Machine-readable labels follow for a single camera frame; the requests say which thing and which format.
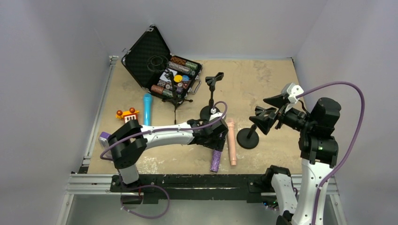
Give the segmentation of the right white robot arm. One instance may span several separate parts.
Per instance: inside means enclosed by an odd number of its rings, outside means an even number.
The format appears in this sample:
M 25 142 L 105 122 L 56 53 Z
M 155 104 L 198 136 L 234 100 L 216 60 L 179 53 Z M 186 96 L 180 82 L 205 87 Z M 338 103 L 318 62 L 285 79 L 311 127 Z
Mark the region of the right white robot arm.
M 275 126 L 286 125 L 300 133 L 298 146 L 302 164 L 300 190 L 293 188 L 290 170 L 271 165 L 260 177 L 258 185 L 276 193 L 279 207 L 278 225 L 322 225 L 327 187 L 322 179 L 337 164 L 338 144 L 332 133 L 340 118 L 341 105 L 328 97 L 318 99 L 311 112 L 288 109 L 288 100 L 282 95 L 263 100 L 271 107 L 255 108 L 249 119 L 267 135 Z

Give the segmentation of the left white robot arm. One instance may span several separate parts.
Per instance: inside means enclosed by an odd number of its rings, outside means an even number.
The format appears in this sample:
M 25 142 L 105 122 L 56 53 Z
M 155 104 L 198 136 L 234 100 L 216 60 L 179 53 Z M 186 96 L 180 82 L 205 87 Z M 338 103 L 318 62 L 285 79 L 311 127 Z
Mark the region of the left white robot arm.
M 128 185 L 139 179 L 136 163 L 145 150 L 173 144 L 195 144 L 223 151 L 227 133 L 228 126 L 222 117 L 191 119 L 160 127 L 140 125 L 137 120 L 131 120 L 107 140 L 114 166 L 122 181 Z

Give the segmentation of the black round-base mic stand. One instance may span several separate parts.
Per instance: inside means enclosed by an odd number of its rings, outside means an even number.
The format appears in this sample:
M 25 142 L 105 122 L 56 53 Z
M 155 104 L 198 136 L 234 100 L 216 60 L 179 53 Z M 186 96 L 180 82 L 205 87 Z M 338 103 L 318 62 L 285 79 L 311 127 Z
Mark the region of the black round-base mic stand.
M 205 77 L 206 84 L 209 86 L 210 90 L 210 99 L 208 102 L 208 105 L 203 107 L 200 111 L 200 118 L 204 120 L 209 120 L 210 117 L 210 110 L 215 108 L 214 105 L 214 91 L 215 91 L 215 85 L 217 81 L 221 81 L 224 77 L 223 72 L 218 72 L 217 75 L 215 76 L 207 76 Z

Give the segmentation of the purple glitter microphone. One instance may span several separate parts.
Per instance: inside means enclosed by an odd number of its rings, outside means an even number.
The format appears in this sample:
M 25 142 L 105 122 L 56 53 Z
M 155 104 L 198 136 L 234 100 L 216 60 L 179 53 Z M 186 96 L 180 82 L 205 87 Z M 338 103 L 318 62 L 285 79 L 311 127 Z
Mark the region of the purple glitter microphone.
M 213 150 L 212 159 L 210 164 L 210 171 L 217 173 L 219 171 L 219 165 L 221 160 L 222 152 L 218 150 Z

